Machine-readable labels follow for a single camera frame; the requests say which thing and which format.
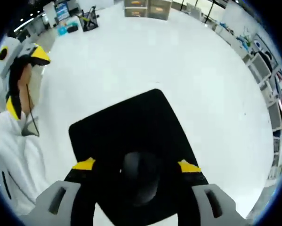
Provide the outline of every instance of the black hair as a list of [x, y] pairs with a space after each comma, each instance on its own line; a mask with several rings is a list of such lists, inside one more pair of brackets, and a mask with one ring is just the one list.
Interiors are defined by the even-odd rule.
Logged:
[[265, 54], [266, 54], [266, 55], [268, 55], [268, 56], [269, 56], [269, 58], [272, 60], [272, 58], [273, 58], [273, 57], [272, 57], [272, 55], [270, 54], [270, 52], [265, 51]]

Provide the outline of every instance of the person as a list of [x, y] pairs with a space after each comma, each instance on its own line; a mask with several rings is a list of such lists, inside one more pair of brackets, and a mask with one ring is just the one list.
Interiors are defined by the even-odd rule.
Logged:
[[4, 165], [9, 174], [3, 175], [6, 184], [5, 187], [0, 185], [0, 189], [7, 190], [9, 197], [4, 198], [7, 201], [10, 199], [7, 203], [12, 204], [10, 207], [17, 215], [29, 213], [35, 206], [37, 196], [50, 186], [45, 177], [39, 137], [22, 136], [27, 115], [33, 109], [27, 87], [31, 74], [32, 66], [29, 64], [17, 83], [22, 107], [21, 119], [16, 120], [8, 111], [0, 113], [0, 167]]

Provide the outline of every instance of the office equipment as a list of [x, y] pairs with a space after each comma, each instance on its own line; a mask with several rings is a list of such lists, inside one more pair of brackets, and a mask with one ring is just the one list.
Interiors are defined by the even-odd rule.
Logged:
[[[173, 226], [245, 225], [233, 199], [208, 184], [160, 90], [75, 122], [69, 135], [78, 163], [38, 196], [21, 217], [27, 225], [43, 224], [40, 218], [48, 226], [91, 222], [96, 203], [116, 226], [147, 226], [173, 215], [179, 222]], [[211, 211], [214, 205], [221, 211]]]
[[264, 100], [265, 100], [267, 105], [272, 103], [273, 101], [275, 101], [277, 99], [277, 97], [278, 97], [277, 96], [277, 92], [270, 85], [269, 80], [265, 81], [260, 86], [260, 90], [261, 90], [261, 93], [262, 93], [262, 95], [264, 97]]
[[98, 27], [96, 6], [92, 6], [88, 13], [82, 11], [81, 15], [77, 15], [81, 23], [82, 30], [84, 32], [91, 31]]
[[67, 28], [67, 32], [68, 33], [72, 33], [78, 30], [78, 26], [77, 25], [73, 25]]
[[280, 137], [274, 137], [274, 154], [280, 152]]
[[59, 34], [59, 35], [64, 35], [64, 34], [67, 33], [67, 29], [66, 29], [65, 26], [60, 26], [60, 27], [57, 29], [57, 31], [58, 31], [58, 34]]
[[62, 21], [70, 16], [66, 2], [59, 3], [55, 6], [55, 11], [59, 21]]
[[272, 75], [271, 71], [267, 67], [267, 64], [263, 60], [260, 54], [256, 54], [248, 63], [247, 66], [252, 72], [257, 84], [262, 85], [264, 81], [269, 79]]
[[125, 0], [125, 17], [150, 17], [168, 20], [172, 0]]
[[277, 101], [274, 101], [267, 105], [269, 117], [271, 119], [271, 125], [273, 132], [282, 129], [282, 118], [280, 108]]
[[81, 11], [80, 5], [76, 0], [67, 1], [67, 7], [69, 10], [70, 16], [74, 16]]
[[194, 6], [194, 5], [191, 5], [190, 3], [187, 3], [187, 13], [194, 17], [195, 19], [199, 20], [199, 21], [202, 21], [202, 13], [201, 13], [201, 9]]
[[124, 14], [125, 17], [147, 17], [147, 8], [146, 7], [125, 8]]
[[234, 35], [232, 35], [226, 28], [223, 26], [217, 25], [215, 32], [223, 39], [225, 40], [232, 49], [235, 50], [235, 52], [241, 57], [241, 59], [244, 59], [248, 52], [243, 47], [242, 42], [237, 40]]
[[271, 52], [271, 50], [269, 49], [269, 47], [266, 45], [266, 43], [263, 41], [263, 39], [258, 35], [255, 34], [255, 36], [253, 37], [253, 45], [251, 45], [251, 47], [253, 48], [253, 50], [255, 52], [258, 51], [262, 51], [262, 52], [269, 52], [270, 55], [272, 56], [272, 59], [270, 61], [272, 68], [276, 68], [279, 64], [277, 62], [277, 59], [275, 58], [275, 56], [273, 55], [273, 53]]
[[172, 0], [149, 0], [148, 17], [168, 20]]

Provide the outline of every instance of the yellow tab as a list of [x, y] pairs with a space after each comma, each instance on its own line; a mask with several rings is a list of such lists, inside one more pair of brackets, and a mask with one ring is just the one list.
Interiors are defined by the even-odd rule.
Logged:
[[178, 164], [180, 165], [182, 173], [199, 173], [199, 172], [201, 172], [201, 168], [188, 163], [186, 160], [179, 161]]
[[88, 21], [89, 21], [89, 19], [87, 19], [87, 18], [86, 18], [86, 17], [84, 17], [84, 16], [81, 16], [81, 19], [85, 20], [86, 22], [88, 22]]
[[8, 98], [6, 108], [16, 120], [19, 120], [19, 118], [18, 118], [18, 116], [15, 112], [14, 106], [11, 102], [11, 97]]
[[44, 60], [46, 64], [49, 64], [51, 62], [49, 56], [46, 54], [46, 52], [43, 50], [41, 46], [38, 46], [35, 51], [32, 53], [31, 57], [39, 58], [41, 60]]
[[77, 163], [76, 165], [73, 166], [72, 169], [75, 169], [75, 170], [92, 170], [93, 169], [93, 165], [95, 163], [95, 159], [93, 158], [89, 158], [85, 161], [81, 161], [79, 163]]

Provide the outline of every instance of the yellow beak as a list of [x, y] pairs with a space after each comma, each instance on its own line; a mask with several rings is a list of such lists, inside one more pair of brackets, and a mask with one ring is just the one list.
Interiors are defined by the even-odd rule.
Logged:
[[179, 161], [178, 164], [182, 170], [182, 173], [200, 173], [201, 168], [186, 162], [185, 160]]
[[36, 45], [37, 48], [32, 53], [31, 57], [33, 58], [33, 61], [36, 65], [48, 65], [51, 63], [51, 60], [49, 56], [46, 54], [46, 52], [43, 50], [41, 46]]

